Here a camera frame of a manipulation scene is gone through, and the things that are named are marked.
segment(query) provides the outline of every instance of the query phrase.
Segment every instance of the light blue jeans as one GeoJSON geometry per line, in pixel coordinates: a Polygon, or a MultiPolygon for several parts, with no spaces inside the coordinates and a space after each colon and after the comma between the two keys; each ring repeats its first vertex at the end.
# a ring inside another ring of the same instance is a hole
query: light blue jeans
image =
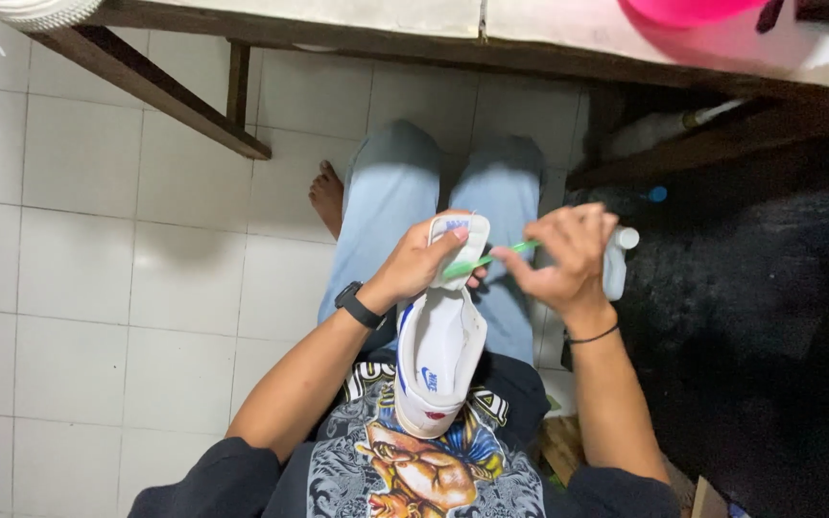
{"type": "MultiPolygon", "coordinates": [[[[352,281],[367,281],[412,225],[437,213],[440,148],[430,135],[396,121],[364,138],[344,180],[343,223],[332,275],[319,307],[319,322],[352,281]]],[[[488,246],[522,241],[523,227],[537,217],[545,163],[532,139],[508,136],[489,142],[469,158],[450,208],[475,211],[491,222],[488,246]]],[[[524,253],[530,260],[533,252],[524,253]]],[[[495,261],[475,306],[488,321],[486,350],[533,364],[533,330],[527,300],[504,266],[495,261]]],[[[395,311],[367,339],[363,350],[395,348],[395,311]]]]}

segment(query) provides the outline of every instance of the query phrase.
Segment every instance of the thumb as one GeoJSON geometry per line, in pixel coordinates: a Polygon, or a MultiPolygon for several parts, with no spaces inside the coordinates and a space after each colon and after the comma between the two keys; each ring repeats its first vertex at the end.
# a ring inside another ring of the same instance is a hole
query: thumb
{"type": "Polygon", "coordinates": [[[443,234],[440,239],[431,243],[431,245],[425,249],[425,254],[432,262],[439,264],[448,253],[463,246],[468,238],[469,229],[466,229],[465,227],[457,227],[443,234]]]}
{"type": "Polygon", "coordinates": [[[508,268],[508,271],[517,280],[517,284],[521,285],[521,288],[525,288],[530,282],[530,276],[536,271],[523,260],[519,253],[506,246],[496,246],[488,254],[504,263],[504,266],[508,268]]]}

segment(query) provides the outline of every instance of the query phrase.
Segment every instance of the foot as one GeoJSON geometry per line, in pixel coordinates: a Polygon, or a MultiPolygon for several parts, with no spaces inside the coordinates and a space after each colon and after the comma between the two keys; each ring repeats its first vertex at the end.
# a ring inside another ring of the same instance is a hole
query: foot
{"type": "Polygon", "coordinates": [[[344,184],[334,173],[334,168],[323,160],[319,164],[319,176],[315,177],[308,188],[308,200],[319,213],[321,222],[337,241],[341,233],[341,203],[344,199],[344,184]]]}

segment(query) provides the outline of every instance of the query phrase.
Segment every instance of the black t-shirt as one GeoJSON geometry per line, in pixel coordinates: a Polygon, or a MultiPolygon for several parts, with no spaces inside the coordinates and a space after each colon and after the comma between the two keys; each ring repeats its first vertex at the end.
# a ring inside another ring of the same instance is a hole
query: black t-shirt
{"type": "Polygon", "coordinates": [[[356,363],[331,411],[281,468],[270,450],[217,442],[177,484],[145,489],[130,516],[371,518],[672,517],[671,489],[621,469],[582,467],[558,490],[525,453],[549,409],[531,366],[486,353],[450,430],[404,433],[394,355],[356,363]]]}

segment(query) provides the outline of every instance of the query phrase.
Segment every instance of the right hand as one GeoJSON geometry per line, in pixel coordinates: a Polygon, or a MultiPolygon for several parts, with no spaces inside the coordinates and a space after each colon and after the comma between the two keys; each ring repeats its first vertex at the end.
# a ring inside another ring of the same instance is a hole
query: right hand
{"type": "Polygon", "coordinates": [[[506,247],[491,254],[525,293],[557,311],[569,329],[578,321],[609,320],[613,309],[604,295],[604,250],[618,221],[603,204],[587,204],[562,207],[528,223],[523,235],[540,241],[556,262],[540,270],[506,247]]]}

